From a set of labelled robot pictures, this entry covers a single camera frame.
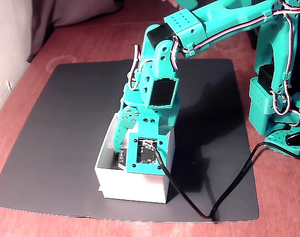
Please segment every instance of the white box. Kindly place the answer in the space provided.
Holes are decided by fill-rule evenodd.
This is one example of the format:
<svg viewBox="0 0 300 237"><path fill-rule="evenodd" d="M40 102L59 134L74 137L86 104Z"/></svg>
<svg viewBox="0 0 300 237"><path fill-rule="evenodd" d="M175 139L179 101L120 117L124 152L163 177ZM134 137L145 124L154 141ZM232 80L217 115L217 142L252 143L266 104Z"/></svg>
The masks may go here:
<svg viewBox="0 0 300 237"><path fill-rule="evenodd" d="M166 203L169 180L166 175L149 175L128 173L118 168L117 157L113 149L113 133L117 123L116 113L105 135L97 162L95 172L100 183L99 191L104 198L147 201ZM138 131L138 123L129 129L122 147L127 147L127 138L130 132ZM167 169L171 172L174 155L174 130L168 134Z"/></svg>

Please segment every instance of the teal robotic arm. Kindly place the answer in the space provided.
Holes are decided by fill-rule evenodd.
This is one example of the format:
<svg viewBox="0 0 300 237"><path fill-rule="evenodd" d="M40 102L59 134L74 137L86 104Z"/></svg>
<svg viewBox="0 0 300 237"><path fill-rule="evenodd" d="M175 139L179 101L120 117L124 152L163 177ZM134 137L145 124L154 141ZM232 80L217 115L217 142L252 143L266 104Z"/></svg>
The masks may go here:
<svg viewBox="0 0 300 237"><path fill-rule="evenodd" d="M143 152L157 147L166 163L168 138L179 111L177 58L192 57L241 31L261 26L255 61L258 77L251 79L249 120L269 142L300 155L293 135L300 132L300 93L288 87L297 46L300 0L218 0L193 12L183 9L147 28L142 50L134 61L118 113L113 145L120 152L127 139L126 171L163 175L155 157ZM272 78L261 76L270 65ZM134 129L125 138L129 129Z"/></svg>

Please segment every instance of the black cable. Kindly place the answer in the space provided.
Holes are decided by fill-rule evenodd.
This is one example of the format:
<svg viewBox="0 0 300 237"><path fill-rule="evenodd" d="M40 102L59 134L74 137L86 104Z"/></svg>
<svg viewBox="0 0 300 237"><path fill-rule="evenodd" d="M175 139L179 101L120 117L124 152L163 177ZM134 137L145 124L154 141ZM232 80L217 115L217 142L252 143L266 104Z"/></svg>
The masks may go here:
<svg viewBox="0 0 300 237"><path fill-rule="evenodd" d="M250 168L253 166L253 161L252 158L254 157L256 151L258 150L258 148L260 146L263 145L267 145L267 146L271 146L274 148L277 148L278 150L296 158L300 160L300 156L287 151L286 149L275 145L271 142L260 142L258 143L254 149L252 150L247 162L244 164L243 168L241 169L240 173L237 175L237 177L234 179L234 181L229 185L229 187L224 191L224 193L220 196L220 198L216 201L215 205L213 206L213 208L211 209L210 213L208 216L206 216L204 213L202 213L198 207L189 199L189 197L185 194L185 192L182 190L182 188L177 184L177 182L174 180L173 176L171 175L171 173L168 171L168 169L165 167L163 160L161 158L160 153L158 152L157 148L149 143L150 145L153 146L154 148L154 152L156 155L156 158L160 164L161 169L163 170L163 172L165 173L165 175L168 177L168 179L170 180L171 184L174 186L174 188L178 191L178 193L180 195L182 195L182 197L188 202L189 205L191 205L191 207L198 213L198 215L200 215L202 218L204 219L211 219L215 216L215 213L218 209L218 207L220 206L220 204L225 200L225 198L237 187L237 185L241 182L241 180L244 178L244 176L248 173L248 171L250 170Z"/></svg>

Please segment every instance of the gray fabric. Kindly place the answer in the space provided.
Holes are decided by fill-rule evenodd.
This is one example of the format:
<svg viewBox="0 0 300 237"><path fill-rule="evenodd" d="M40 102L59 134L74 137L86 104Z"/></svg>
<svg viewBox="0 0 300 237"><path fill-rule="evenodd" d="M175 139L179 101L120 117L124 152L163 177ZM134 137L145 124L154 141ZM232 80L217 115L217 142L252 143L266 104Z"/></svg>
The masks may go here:
<svg viewBox="0 0 300 237"><path fill-rule="evenodd" d="M1 172L1 207L114 220L206 221L172 185L167 204L107 199L98 191L94 166L131 63L55 69ZM178 66L181 107L172 175L209 213L250 155L239 91L230 60L179 60ZM216 220L254 220L258 215L250 169L221 204Z"/></svg>
<svg viewBox="0 0 300 237"><path fill-rule="evenodd" d="M122 7L119 0L33 0L31 62L55 27L76 24Z"/></svg>

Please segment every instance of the red wooden surface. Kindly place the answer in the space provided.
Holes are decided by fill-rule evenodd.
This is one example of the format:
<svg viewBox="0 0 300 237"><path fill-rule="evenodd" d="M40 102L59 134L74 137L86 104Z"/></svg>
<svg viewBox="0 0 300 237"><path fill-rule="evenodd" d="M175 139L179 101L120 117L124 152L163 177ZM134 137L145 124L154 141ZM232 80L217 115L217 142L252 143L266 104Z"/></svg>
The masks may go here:
<svg viewBox="0 0 300 237"><path fill-rule="evenodd" d="M0 173L34 103L56 65L133 57L146 27L173 12L167 2L128 0L122 12L58 29L27 69L0 111ZM255 52L246 33L226 39L197 58L230 58L235 67L252 149L263 138L247 121ZM0 237L87 236L300 236L300 161L265 151L254 165L260 216L239 223L138 223L68 218L0 208Z"/></svg>

